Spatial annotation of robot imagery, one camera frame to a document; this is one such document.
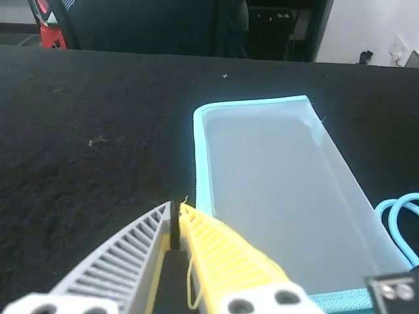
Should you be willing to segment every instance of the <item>screw hole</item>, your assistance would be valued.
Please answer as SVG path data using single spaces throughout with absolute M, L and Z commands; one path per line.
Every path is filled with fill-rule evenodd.
M 107 314 L 106 310 L 101 307 L 93 307 L 83 312 L 83 314 Z
M 275 300 L 280 305 L 289 305 L 289 304 L 297 304 L 300 302 L 299 296 L 297 296 L 294 292 L 289 291 L 278 291 L 275 294 Z
M 54 304 L 44 304 L 34 309 L 31 314 L 55 314 L 57 307 Z
M 246 300 L 233 300 L 228 305 L 228 310 L 232 314 L 253 313 L 255 308 L 252 303 Z

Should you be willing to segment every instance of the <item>dark fabric surface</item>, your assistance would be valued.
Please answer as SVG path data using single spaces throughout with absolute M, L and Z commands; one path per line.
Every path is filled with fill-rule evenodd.
M 306 94 L 373 205 L 419 190 L 418 81 L 417 69 L 0 46 L 0 307 L 49 291 L 156 204 L 193 204 L 192 114 L 212 101 Z M 401 220 L 419 249 L 419 220 Z M 186 313 L 186 267 L 166 259 L 155 313 Z

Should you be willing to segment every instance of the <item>light blue cable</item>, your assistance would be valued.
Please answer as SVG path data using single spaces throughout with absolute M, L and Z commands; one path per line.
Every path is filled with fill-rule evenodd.
M 376 213 L 382 217 L 383 212 L 391 207 L 390 213 L 388 214 L 388 229 L 396 245 L 400 248 L 403 253 L 403 258 L 413 267 L 419 266 L 419 257 L 407 244 L 400 234 L 399 227 L 397 226 L 397 217 L 399 216 L 402 207 L 406 207 L 413 213 L 419 215 L 419 206 L 411 203 L 410 201 L 419 200 L 419 193 L 410 193 L 402 196 L 398 200 L 385 200 L 379 203 L 376 207 Z

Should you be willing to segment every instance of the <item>chair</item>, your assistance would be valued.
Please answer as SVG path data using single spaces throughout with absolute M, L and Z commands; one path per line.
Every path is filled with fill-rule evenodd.
M 243 12 L 244 0 L 42 0 L 45 1 L 67 48 L 193 56 L 243 55 L 240 19 L 243 14 L 239 12 Z

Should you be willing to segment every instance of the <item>red object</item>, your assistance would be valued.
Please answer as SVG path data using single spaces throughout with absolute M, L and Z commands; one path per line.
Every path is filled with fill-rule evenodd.
M 58 27 L 45 26 L 41 23 L 41 39 L 44 48 L 67 49 L 63 33 Z
M 46 0 L 38 0 L 37 2 L 41 11 L 46 14 L 50 8 L 49 3 Z

